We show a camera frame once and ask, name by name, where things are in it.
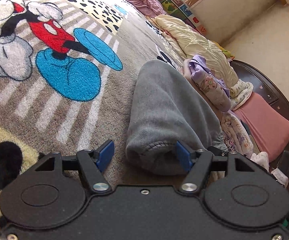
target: bed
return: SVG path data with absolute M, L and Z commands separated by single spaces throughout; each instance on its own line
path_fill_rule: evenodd
M 152 59 L 183 64 L 126 0 L 0 0 L 0 191 L 46 153 L 107 139 L 111 185 L 180 181 L 144 176 L 124 154 L 137 74 Z

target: gray cloth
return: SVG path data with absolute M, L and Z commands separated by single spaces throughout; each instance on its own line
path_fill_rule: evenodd
M 184 174 L 174 153 L 177 140 L 192 149 L 227 151 L 219 120 L 201 95 L 171 65 L 150 60 L 134 90 L 126 158 L 155 174 Z

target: white glove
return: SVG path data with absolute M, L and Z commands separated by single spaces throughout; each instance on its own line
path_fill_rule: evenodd
M 32 53 L 30 44 L 15 36 L 15 33 L 0 37 L 0 77 L 10 77 L 17 81 L 26 80 L 32 73 L 30 59 Z
M 43 22 L 62 19 L 62 11 L 53 3 L 29 2 L 28 9 L 34 15 L 39 15 L 38 19 Z

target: pink pillow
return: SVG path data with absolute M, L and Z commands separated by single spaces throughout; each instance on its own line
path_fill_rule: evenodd
M 289 142 L 289 121 L 277 113 L 259 94 L 234 111 L 245 122 L 260 151 L 267 152 L 269 161 L 275 160 Z

